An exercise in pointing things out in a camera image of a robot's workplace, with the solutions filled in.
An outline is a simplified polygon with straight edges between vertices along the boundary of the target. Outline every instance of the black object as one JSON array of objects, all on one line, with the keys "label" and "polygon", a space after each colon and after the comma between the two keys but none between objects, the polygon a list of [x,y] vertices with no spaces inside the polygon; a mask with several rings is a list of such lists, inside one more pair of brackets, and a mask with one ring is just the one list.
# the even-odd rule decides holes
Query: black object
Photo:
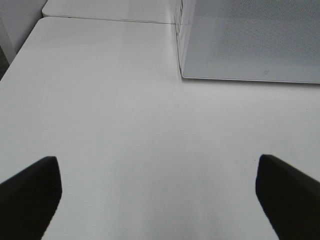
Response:
[{"label": "black object", "polygon": [[320,183],[272,155],[262,155],[255,192],[280,240],[320,240]]},{"label": "black object", "polygon": [[40,240],[62,195],[57,158],[47,156],[0,184],[0,239]]}]

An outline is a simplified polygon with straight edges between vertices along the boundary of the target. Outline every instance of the table surface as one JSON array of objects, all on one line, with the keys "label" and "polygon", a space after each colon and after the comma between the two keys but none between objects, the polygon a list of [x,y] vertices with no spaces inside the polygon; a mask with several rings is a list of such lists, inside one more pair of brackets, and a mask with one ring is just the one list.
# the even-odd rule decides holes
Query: table surface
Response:
[{"label": "table surface", "polygon": [[317,85],[181,79],[174,26],[46,17],[0,82],[0,182],[57,156],[44,240],[276,240],[261,154],[320,180]]},{"label": "table surface", "polygon": [[174,23],[176,0],[48,0],[51,17]]}]

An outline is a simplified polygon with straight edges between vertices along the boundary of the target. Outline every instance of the white tabletop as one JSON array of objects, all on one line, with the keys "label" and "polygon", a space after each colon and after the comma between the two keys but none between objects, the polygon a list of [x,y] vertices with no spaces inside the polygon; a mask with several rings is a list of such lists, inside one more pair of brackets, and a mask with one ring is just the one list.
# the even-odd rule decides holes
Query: white tabletop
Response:
[{"label": "white tabletop", "polygon": [[0,181],[57,156],[45,240],[276,240],[261,154],[320,180],[319,87],[185,81],[173,25],[46,17],[0,82]]},{"label": "white tabletop", "polygon": [[51,17],[173,23],[176,0],[48,0]]}]

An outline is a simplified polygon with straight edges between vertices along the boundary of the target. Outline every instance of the white box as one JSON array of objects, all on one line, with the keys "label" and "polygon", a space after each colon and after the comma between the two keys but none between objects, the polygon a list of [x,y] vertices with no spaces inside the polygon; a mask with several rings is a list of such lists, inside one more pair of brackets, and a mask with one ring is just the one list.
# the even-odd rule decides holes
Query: white box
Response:
[{"label": "white box", "polygon": [[177,0],[184,78],[320,83],[320,1]]}]

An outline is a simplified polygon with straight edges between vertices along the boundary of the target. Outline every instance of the white wall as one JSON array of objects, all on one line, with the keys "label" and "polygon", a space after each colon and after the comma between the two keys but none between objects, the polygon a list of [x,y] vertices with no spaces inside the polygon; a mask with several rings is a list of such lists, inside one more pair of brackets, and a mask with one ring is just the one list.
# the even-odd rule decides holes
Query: white wall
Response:
[{"label": "white wall", "polygon": [[0,0],[0,46],[11,63],[37,21],[47,0]]}]

